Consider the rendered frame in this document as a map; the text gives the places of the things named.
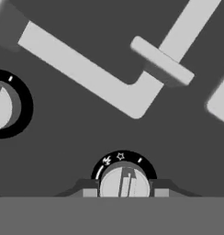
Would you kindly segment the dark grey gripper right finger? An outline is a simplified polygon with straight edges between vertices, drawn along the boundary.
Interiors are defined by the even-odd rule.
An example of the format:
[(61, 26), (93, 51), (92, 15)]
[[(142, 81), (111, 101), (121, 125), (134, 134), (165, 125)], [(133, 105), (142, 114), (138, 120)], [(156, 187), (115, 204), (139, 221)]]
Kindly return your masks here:
[(179, 188), (169, 179), (151, 179), (150, 197), (199, 197), (199, 195)]

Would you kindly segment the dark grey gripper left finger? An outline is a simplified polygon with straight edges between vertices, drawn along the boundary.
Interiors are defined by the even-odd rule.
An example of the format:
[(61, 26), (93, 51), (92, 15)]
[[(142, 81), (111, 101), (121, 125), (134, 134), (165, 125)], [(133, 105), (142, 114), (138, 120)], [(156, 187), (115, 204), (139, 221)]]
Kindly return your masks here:
[(99, 181), (96, 179), (79, 179), (76, 181), (73, 187), (60, 192), (57, 196), (72, 196), (83, 189), (97, 189), (99, 187)]

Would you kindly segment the light grey short block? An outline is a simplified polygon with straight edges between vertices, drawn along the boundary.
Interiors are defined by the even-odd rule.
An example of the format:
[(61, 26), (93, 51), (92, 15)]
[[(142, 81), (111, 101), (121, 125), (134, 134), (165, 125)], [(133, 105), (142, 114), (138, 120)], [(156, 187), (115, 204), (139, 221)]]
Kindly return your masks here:
[(195, 76), (140, 36), (132, 40), (130, 47), (146, 61), (144, 70), (170, 87), (189, 85)]

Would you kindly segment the light grey rounded panel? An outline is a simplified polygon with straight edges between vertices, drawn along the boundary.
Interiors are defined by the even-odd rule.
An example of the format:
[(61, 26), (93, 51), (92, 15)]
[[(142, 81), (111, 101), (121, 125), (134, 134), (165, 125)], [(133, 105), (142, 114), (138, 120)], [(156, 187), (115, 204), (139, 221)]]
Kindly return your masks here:
[(224, 77), (208, 99), (207, 111), (224, 123)]

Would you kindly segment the light grey angled bar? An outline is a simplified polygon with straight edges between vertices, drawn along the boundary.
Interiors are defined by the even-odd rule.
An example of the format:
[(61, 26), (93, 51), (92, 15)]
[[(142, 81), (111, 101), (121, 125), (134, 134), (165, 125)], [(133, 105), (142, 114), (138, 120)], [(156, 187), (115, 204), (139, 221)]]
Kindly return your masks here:
[[(158, 49), (181, 64), (221, 1), (189, 0)], [(145, 70), (136, 83), (125, 84), (31, 21), (18, 45), (130, 118), (143, 117), (164, 86)]]

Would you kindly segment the dark grey stove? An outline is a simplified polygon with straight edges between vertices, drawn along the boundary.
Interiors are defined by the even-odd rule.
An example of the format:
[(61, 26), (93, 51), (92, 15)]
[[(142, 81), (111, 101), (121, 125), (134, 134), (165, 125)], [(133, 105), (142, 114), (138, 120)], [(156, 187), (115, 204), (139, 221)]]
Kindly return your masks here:
[[(10, 0), (26, 17), (86, 58), (133, 84), (144, 60), (135, 37), (161, 44), (188, 0)], [(50, 196), (90, 175), (106, 153), (144, 155), (163, 179), (201, 196), (224, 196), (224, 124), (205, 103), (224, 76), (224, 0), (183, 65), (188, 86), (164, 87), (140, 119), (124, 115), (23, 49), (0, 46), (0, 69), (32, 94), (27, 128), (0, 140), (0, 194)]]

